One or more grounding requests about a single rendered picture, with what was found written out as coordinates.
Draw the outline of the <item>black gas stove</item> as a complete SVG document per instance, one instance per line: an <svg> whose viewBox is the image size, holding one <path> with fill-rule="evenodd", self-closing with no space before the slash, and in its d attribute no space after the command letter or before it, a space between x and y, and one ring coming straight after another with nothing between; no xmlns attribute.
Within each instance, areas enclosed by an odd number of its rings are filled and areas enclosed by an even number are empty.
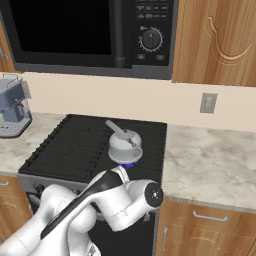
<svg viewBox="0 0 256 256"><path fill-rule="evenodd" d="M67 115L18 171L18 180L25 191L30 210L36 212L36 199L41 197L35 186L62 185L75 193L96 174L116 167L108 154L109 139L113 131L104 117ZM160 122L116 119L119 127L137 132L142 139L142 157L131 164L120 164L130 180L162 182L167 125ZM98 220L90 237L100 250L108 242L129 240L139 253L136 256L153 256L158 213L148 213L131 227L113 232L103 220Z"/></svg>

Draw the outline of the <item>black microwave dial knob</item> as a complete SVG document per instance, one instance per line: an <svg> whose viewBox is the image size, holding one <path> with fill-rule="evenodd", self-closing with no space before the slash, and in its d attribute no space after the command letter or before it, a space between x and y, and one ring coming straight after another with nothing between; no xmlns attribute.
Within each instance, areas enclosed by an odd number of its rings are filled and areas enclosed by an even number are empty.
<svg viewBox="0 0 256 256"><path fill-rule="evenodd" d="M154 28L146 30L140 37L141 47L149 52L158 50L163 42L161 33Z"/></svg>

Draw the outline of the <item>black microwave oven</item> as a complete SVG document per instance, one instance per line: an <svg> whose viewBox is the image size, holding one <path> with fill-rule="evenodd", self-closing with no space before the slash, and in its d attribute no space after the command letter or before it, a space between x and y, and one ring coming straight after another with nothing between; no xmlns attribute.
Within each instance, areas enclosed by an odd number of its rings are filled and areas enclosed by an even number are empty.
<svg viewBox="0 0 256 256"><path fill-rule="evenodd" d="M122 0L124 68L115 66L112 0L0 0L15 69L93 76L172 78L178 0ZM157 29L161 47L140 45Z"/></svg>

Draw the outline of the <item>grey coffee machine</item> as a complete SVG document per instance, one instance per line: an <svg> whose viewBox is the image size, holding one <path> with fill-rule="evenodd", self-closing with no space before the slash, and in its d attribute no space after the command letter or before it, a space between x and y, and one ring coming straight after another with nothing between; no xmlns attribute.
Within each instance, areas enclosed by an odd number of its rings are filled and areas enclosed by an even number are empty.
<svg viewBox="0 0 256 256"><path fill-rule="evenodd" d="M0 138L17 138L31 124L30 98L28 84L21 76L0 74Z"/></svg>

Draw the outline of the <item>wooden drawer front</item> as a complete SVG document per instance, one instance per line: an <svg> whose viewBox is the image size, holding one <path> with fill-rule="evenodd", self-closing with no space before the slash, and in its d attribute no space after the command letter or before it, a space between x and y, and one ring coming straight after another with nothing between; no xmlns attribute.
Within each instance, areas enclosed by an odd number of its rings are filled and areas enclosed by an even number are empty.
<svg viewBox="0 0 256 256"><path fill-rule="evenodd" d="M228 216L226 222L218 222L196 218L192 212L200 215L223 218ZM159 221L166 224L178 224L187 227L201 227L210 230L231 230L238 234L254 234L256 232L256 214L244 213L234 210L200 206L164 198L160 207Z"/></svg>
<svg viewBox="0 0 256 256"><path fill-rule="evenodd" d="M14 196L17 198L24 196L17 177L0 175L0 182L4 183L6 181L9 181L10 184L9 186L0 187L0 195Z"/></svg>

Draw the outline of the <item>wooden base cupboard door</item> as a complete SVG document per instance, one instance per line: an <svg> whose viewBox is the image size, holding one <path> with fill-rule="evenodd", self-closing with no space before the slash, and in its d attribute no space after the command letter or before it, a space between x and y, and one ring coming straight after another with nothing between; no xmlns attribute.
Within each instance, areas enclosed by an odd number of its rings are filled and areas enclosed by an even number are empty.
<svg viewBox="0 0 256 256"><path fill-rule="evenodd" d="M166 251L161 252L164 227ZM160 222L155 256L256 256L256 238Z"/></svg>
<svg viewBox="0 0 256 256"><path fill-rule="evenodd" d="M27 199L0 196L0 239L5 241L31 217Z"/></svg>

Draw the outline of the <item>grey wall socket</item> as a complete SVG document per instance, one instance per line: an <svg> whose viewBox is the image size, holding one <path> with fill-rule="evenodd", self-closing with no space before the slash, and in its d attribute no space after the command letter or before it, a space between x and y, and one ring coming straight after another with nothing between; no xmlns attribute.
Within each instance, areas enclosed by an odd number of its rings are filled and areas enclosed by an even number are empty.
<svg viewBox="0 0 256 256"><path fill-rule="evenodd" d="M200 112L213 114L217 101L217 94L204 93L202 95Z"/></svg>

